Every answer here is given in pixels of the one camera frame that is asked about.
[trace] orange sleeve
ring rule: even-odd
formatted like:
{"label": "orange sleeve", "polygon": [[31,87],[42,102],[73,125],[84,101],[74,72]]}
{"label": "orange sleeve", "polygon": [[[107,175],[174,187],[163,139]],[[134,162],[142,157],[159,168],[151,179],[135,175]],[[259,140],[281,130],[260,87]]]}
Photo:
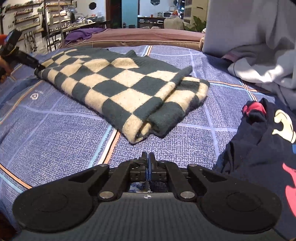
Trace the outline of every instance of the orange sleeve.
{"label": "orange sleeve", "polygon": [[5,34],[0,34],[0,45],[4,44],[4,40],[6,39],[7,35]]}

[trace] cream colored print on shirt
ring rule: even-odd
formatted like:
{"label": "cream colored print on shirt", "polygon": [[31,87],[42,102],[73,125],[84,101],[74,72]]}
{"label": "cream colored print on shirt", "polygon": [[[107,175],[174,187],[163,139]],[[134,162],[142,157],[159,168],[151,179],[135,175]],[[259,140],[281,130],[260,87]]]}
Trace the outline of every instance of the cream colored print on shirt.
{"label": "cream colored print on shirt", "polygon": [[274,129],[272,134],[273,135],[278,134],[279,136],[281,136],[282,138],[284,138],[285,140],[287,140],[293,144],[296,139],[296,133],[293,130],[292,120],[288,116],[288,114],[282,110],[277,110],[275,117],[274,117],[274,122],[275,123],[282,122],[284,127],[281,131]]}

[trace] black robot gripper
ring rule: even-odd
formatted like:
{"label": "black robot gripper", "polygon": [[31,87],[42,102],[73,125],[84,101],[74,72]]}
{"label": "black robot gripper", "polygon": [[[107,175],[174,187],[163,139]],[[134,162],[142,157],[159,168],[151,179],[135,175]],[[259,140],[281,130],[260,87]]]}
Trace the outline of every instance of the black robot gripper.
{"label": "black robot gripper", "polygon": [[22,229],[62,232],[85,223],[100,203],[120,199],[131,182],[148,180],[166,183],[175,198],[195,203],[207,220],[230,232],[267,231],[281,214],[279,197],[266,188],[197,164],[179,168],[145,152],[117,168],[101,164],[29,189],[16,198],[12,210]]}

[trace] microwave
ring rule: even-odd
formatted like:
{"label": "microwave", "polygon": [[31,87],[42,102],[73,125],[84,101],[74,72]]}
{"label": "microwave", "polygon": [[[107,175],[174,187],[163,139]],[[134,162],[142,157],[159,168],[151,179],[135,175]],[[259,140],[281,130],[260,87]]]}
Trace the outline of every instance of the microwave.
{"label": "microwave", "polygon": [[173,12],[163,12],[164,18],[169,18]]}

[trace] blue door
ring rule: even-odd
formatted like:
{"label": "blue door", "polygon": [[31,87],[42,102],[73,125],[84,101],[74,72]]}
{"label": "blue door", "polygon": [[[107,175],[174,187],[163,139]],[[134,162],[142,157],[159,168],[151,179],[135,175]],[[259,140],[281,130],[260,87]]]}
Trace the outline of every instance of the blue door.
{"label": "blue door", "polygon": [[126,23],[126,28],[129,25],[137,27],[138,17],[138,0],[122,0],[121,2],[122,23]]}

